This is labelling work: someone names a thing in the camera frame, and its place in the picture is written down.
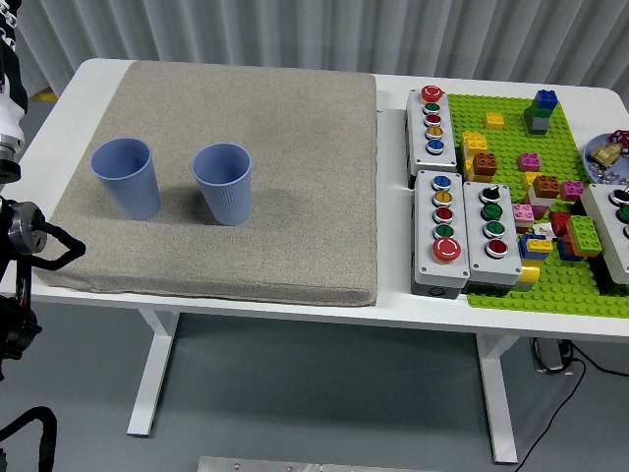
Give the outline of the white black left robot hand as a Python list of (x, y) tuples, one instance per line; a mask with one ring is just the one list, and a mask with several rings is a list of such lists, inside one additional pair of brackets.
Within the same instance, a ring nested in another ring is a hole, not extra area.
[(24, 138), (20, 121), (28, 112), (28, 95), (22, 82), (16, 52), (16, 27), (21, 0), (1, 2), (1, 134)]

